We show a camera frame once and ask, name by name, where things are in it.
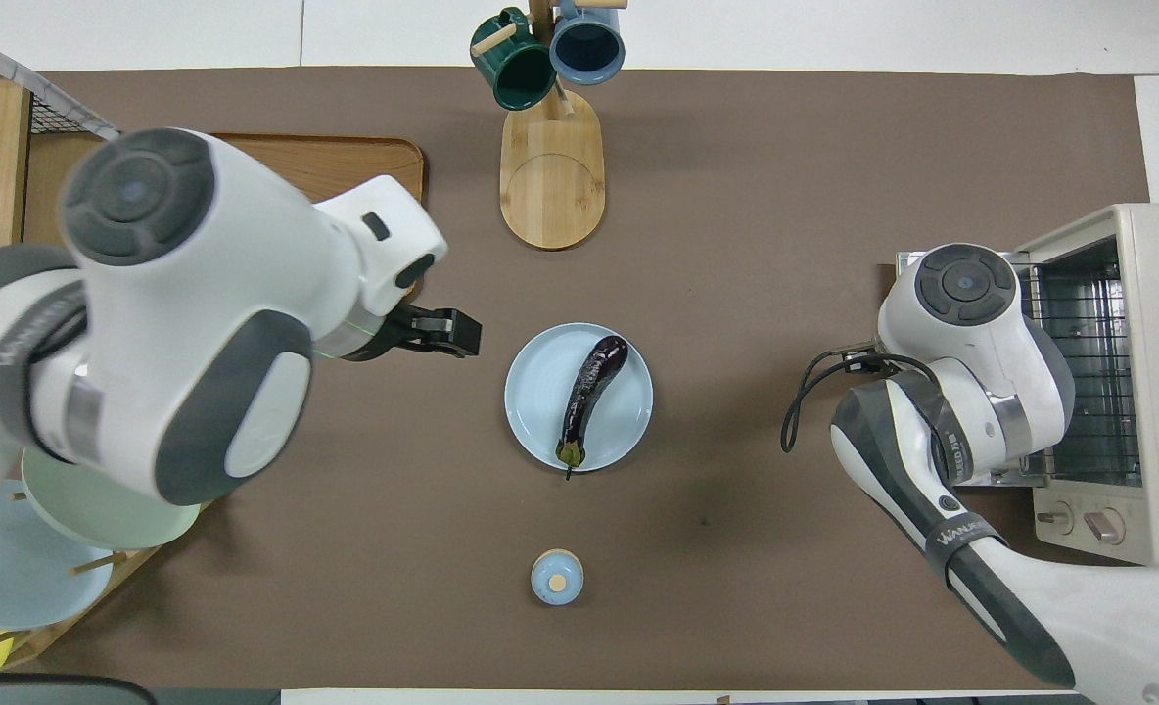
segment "light blue plate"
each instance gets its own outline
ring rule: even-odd
[[[10,501],[23,482],[6,481],[0,493],[0,630],[19,631],[79,615],[101,596],[110,566],[68,575],[71,568],[108,557],[53,530],[30,501]]]
[[[525,344],[505,378],[505,419],[513,437],[537,460],[566,470],[557,460],[557,438],[562,436],[570,388],[593,344],[614,330],[598,325],[561,325],[537,335]],[[654,410],[654,384],[646,358],[628,341],[624,369],[598,399],[584,433],[584,461],[576,473],[605,468],[622,458],[650,424]]]
[[[35,513],[48,525],[110,551],[167,544],[189,530],[199,506],[176,507],[129,489],[101,470],[68,465],[38,450],[23,451],[23,486]]]

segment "mug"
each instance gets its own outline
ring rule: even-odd
[[[518,8],[504,8],[496,17],[489,17],[475,28],[471,44],[478,44],[512,24],[517,30],[509,39],[471,59],[494,89],[500,107],[523,110],[548,95],[556,78],[549,63],[549,50],[532,36],[526,15]]]
[[[561,8],[562,17],[553,28],[549,46],[554,71],[575,85],[611,80],[624,66],[619,10],[576,8],[575,0],[562,0]]]

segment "blue plate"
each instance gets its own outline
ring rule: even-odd
[[[598,325],[561,325],[525,344],[505,378],[505,419],[513,437],[537,460],[566,470],[557,460],[557,438],[570,388],[593,344],[614,330]],[[598,399],[584,433],[584,461],[576,473],[605,468],[622,458],[650,424],[654,384],[646,358],[628,341],[624,369]]]
[[[0,493],[0,630],[19,631],[79,615],[101,596],[112,568],[68,575],[110,551],[61,536],[44,523],[30,501],[10,501],[23,482],[6,481]]]

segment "wooden mug stand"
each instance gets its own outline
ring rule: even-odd
[[[549,45],[553,5],[531,0],[532,35]],[[576,0],[583,8],[626,8],[626,0]],[[480,53],[491,44],[473,46]],[[566,249],[591,235],[606,212],[602,122],[588,100],[554,83],[547,97],[511,110],[502,129],[501,210],[523,242]]]

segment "wooden base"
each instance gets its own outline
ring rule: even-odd
[[[523,242],[566,249],[596,230],[606,212],[606,160],[602,124],[583,97],[556,93],[505,116],[502,131],[501,206]]]

